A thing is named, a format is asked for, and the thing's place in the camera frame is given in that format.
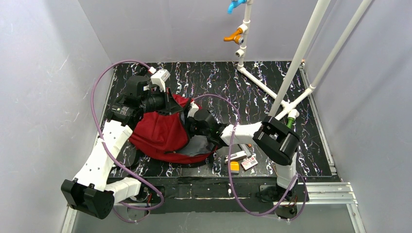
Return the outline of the red student backpack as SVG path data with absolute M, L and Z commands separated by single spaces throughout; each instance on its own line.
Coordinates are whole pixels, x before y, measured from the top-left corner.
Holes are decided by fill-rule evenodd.
M 145 113 L 137 124 L 130 143 L 150 158 L 175 164 L 195 164 L 206 160 L 219 147 L 209 142 L 206 136 L 189 135 L 184 125 L 187 118 L 185 113 L 192 107 L 201 110 L 194 100 L 173 95 L 183 112 L 163 116 L 157 112 Z

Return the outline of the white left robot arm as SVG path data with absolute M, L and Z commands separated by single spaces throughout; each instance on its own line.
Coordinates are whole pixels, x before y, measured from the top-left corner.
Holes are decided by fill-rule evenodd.
M 99 219 L 106 218 L 114 204 L 136 196 L 141 181 L 126 177 L 107 184 L 113 164 L 123 145 L 145 113 L 172 115 L 183 108 L 174 100 L 166 81 L 170 74 L 160 70 L 151 78 L 132 76 L 122 98 L 114 103 L 89 158 L 72 180 L 64 180 L 61 191 L 69 206 Z

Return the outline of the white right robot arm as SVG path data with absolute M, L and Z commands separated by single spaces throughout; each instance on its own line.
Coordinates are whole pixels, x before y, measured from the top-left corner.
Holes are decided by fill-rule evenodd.
M 267 116 L 262 122 L 234 126 L 218 123 L 208 110 L 199 109 L 184 114 L 183 123 L 189 136 L 204 145 L 217 148 L 230 144 L 258 146 L 276 165 L 276 185 L 284 189 L 295 185 L 300 136 L 276 118 Z

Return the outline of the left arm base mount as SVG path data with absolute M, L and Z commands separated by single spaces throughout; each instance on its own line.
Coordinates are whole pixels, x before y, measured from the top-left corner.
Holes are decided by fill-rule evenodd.
M 146 210 L 143 211 L 143 215 L 140 219 L 136 219 L 135 222 L 140 222 L 146 219 L 152 212 L 152 210 L 148 210 L 148 208 L 153 206 L 158 206 L 161 202 L 160 195 L 152 190 L 151 188 L 144 185 L 142 187 L 141 192 L 138 196 L 133 197 L 134 204 L 137 204 L 137 207 L 145 208 Z

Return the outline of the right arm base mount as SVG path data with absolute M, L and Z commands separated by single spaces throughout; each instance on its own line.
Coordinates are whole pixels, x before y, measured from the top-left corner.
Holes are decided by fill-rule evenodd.
M 273 211 L 282 220 L 294 220 L 302 213 L 304 206 L 309 201 L 309 194 L 306 186 L 296 184 L 287 192 L 286 189 L 278 185 L 261 185 L 256 197 L 264 203 L 281 204 Z

